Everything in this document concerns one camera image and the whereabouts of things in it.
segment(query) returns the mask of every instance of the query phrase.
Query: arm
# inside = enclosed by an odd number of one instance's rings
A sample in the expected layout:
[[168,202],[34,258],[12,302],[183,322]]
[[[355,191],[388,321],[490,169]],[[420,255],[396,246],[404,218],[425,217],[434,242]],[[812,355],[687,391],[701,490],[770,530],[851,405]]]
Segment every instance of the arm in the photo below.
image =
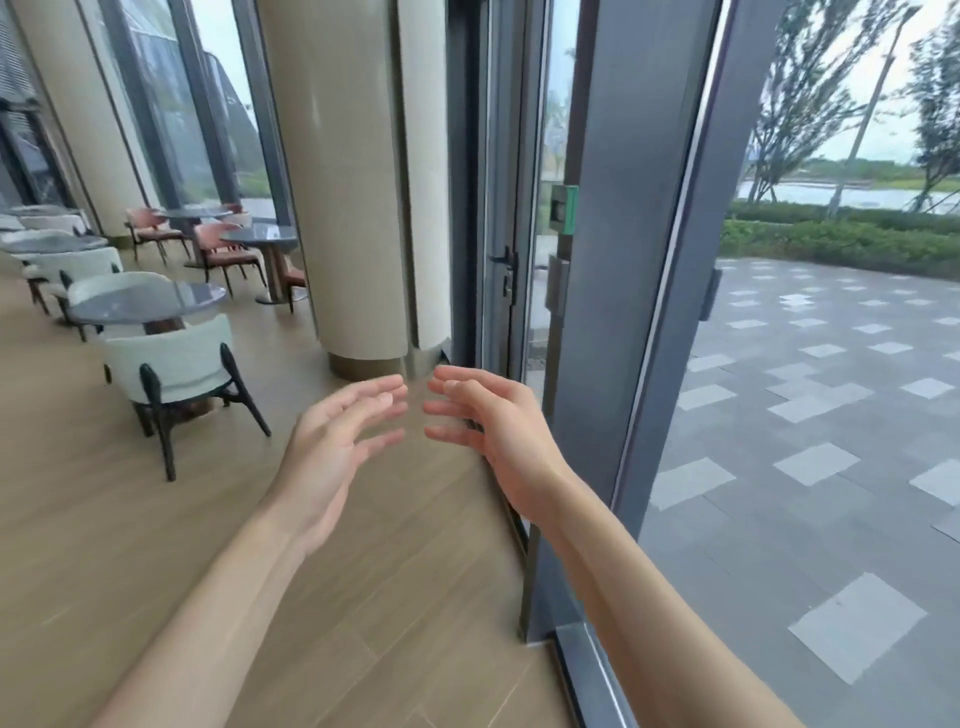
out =
[[227,722],[267,627],[303,559],[329,537],[357,468],[398,442],[355,442],[401,414],[400,376],[351,384],[308,409],[273,485],[93,721],[95,728]]
[[438,367],[430,389],[447,399],[427,402],[425,412],[474,420],[484,432],[432,425],[427,436],[480,451],[508,500],[540,527],[584,602],[638,723],[801,725],[566,465],[529,388],[488,372]]

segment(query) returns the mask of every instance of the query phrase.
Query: left hand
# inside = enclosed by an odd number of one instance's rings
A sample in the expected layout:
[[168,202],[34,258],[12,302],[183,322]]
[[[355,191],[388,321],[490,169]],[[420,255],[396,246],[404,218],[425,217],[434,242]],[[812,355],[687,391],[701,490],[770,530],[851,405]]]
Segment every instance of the left hand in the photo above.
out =
[[367,427],[406,412],[406,396],[402,376],[382,376],[344,387],[300,415],[263,510],[298,541],[304,555],[333,532],[357,469],[403,439],[403,430],[394,429],[357,442]]

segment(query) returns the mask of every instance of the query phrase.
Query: right hand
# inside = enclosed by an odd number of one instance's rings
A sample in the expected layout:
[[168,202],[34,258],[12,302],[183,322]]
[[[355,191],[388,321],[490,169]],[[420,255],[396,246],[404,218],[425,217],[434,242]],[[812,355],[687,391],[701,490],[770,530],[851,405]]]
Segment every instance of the right hand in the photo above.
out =
[[481,369],[439,366],[427,386],[446,400],[423,404],[428,415],[474,420],[465,425],[428,425],[427,437],[475,449],[487,458],[507,500],[524,518],[544,526],[557,492],[576,480],[553,440],[530,387]]

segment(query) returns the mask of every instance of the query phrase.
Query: water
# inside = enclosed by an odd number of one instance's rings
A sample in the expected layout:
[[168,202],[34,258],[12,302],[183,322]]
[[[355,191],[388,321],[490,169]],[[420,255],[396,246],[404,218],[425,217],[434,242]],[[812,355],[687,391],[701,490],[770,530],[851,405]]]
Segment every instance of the water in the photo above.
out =
[[[750,194],[752,182],[744,182],[740,185],[738,199],[746,199]],[[777,192],[777,199],[782,203],[802,203],[804,205],[828,205],[833,196],[833,185],[821,184],[778,184],[774,187]],[[948,192],[931,192],[930,197],[934,203],[943,200]],[[913,199],[917,196],[917,190],[912,189],[850,189],[843,191],[843,200],[841,205],[848,207],[861,207],[864,209],[885,208],[885,209],[908,209]],[[943,205],[937,207],[934,212],[946,214],[955,203],[960,203],[960,194],[953,194]]]

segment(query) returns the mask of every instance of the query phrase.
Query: pink chair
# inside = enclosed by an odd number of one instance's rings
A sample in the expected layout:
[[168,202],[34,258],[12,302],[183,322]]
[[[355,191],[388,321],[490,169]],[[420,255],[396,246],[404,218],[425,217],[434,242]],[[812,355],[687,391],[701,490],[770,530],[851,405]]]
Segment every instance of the pink chair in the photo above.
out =
[[156,243],[156,248],[160,251],[160,257],[163,259],[163,266],[167,265],[167,253],[163,249],[164,240],[179,240],[183,246],[183,251],[190,257],[190,251],[186,247],[186,238],[183,233],[173,230],[167,225],[167,218],[157,214],[149,207],[134,207],[127,210],[127,227],[130,228],[130,235],[133,240],[133,259],[137,264],[140,262],[140,256],[137,248],[146,243]]
[[210,283],[211,268],[223,268],[227,291],[233,298],[233,288],[230,286],[227,268],[232,265],[237,266],[240,268],[241,275],[246,279],[247,272],[243,267],[245,265],[255,265],[256,270],[260,272],[260,280],[266,287],[267,279],[263,276],[263,268],[260,267],[260,258],[257,254],[242,245],[220,239],[220,236],[227,231],[240,230],[239,225],[233,223],[204,223],[193,230],[197,236],[197,244],[200,246],[201,255],[204,257],[204,272],[206,273],[207,283]]

